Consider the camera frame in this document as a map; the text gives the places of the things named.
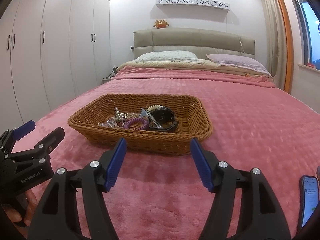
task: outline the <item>beige curtain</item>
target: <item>beige curtain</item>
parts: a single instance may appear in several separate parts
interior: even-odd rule
[[[287,69],[287,43],[284,20],[278,0],[262,0],[268,36],[267,70],[276,86],[284,90]]]

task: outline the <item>white wall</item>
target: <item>white wall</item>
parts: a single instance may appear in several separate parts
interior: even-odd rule
[[[112,66],[133,60],[133,31],[153,28],[156,19],[170,27],[187,27],[234,33],[256,40],[256,59],[267,63],[267,35],[261,0],[216,0],[231,11],[193,6],[160,6],[156,0],[111,0],[110,42]]]
[[[304,63],[302,36],[298,16],[292,0],[284,0],[288,10],[293,36],[294,68],[291,95],[320,113],[320,73],[299,67]]]

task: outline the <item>gray headboard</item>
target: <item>gray headboard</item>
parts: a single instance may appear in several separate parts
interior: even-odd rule
[[[167,50],[191,51],[199,59],[207,59],[205,54],[232,54],[255,58],[255,40],[231,33],[191,28],[134,32],[135,59],[144,53]]]

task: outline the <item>finger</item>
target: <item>finger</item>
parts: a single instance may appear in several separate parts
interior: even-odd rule
[[[24,219],[23,219],[23,222],[26,224],[27,227],[30,226],[34,213],[35,213],[35,210],[30,206],[28,206],[26,215],[24,216]]]
[[[38,201],[37,201],[35,194],[32,192],[31,189],[27,190],[25,192],[25,194],[28,199],[28,207],[27,207],[26,215],[25,215],[23,221],[26,224],[26,226],[30,226],[32,217],[33,217],[33,215],[36,211],[36,207],[38,205]]]
[[[11,207],[2,206],[11,222],[20,222],[22,220],[18,211]]]
[[[32,192],[31,189],[27,190],[25,192],[25,195],[26,195],[26,198],[27,198],[29,204],[32,204],[35,207],[38,205],[36,195]]]

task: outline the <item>plush toy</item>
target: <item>plush toy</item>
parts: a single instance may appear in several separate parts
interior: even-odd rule
[[[153,27],[157,27],[157,29],[166,28],[169,23],[166,20],[156,20],[155,25]]]

